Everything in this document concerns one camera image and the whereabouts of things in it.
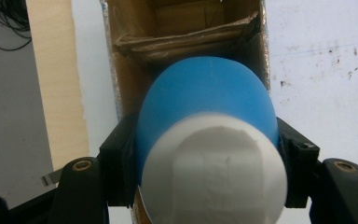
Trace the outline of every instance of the cardboard box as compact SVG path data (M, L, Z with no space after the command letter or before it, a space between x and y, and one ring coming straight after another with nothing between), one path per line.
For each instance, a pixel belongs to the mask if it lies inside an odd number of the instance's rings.
M259 0L105 0L119 116L139 111L153 80L192 56L245 64L268 86Z

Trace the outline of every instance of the white cap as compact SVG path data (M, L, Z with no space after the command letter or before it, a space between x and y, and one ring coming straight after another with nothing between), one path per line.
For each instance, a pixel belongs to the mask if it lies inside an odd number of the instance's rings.
M275 223L287 192L277 149L221 114L183 119L150 151L141 194L153 223Z

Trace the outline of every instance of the gray floor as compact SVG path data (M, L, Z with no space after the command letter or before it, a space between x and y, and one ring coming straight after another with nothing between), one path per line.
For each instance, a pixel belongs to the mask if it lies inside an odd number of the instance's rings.
M0 45L24 40L0 25ZM52 171L34 49L0 50L0 196L17 206L50 188L40 180Z

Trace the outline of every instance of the brass screw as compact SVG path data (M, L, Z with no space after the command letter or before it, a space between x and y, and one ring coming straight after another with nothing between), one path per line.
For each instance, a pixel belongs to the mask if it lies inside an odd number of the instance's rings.
M84 171L84 170L87 170L91 167L92 165L92 162L91 161L78 161L76 162L73 166L72 166L72 169L74 171Z
M335 161L335 166L343 172L354 173L357 171L356 167L344 162L344 161Z

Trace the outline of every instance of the wooden plank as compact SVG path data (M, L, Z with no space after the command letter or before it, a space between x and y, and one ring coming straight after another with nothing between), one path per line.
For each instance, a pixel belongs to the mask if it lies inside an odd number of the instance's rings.
M89 155L71 1L28 0L34 55L54 170Z

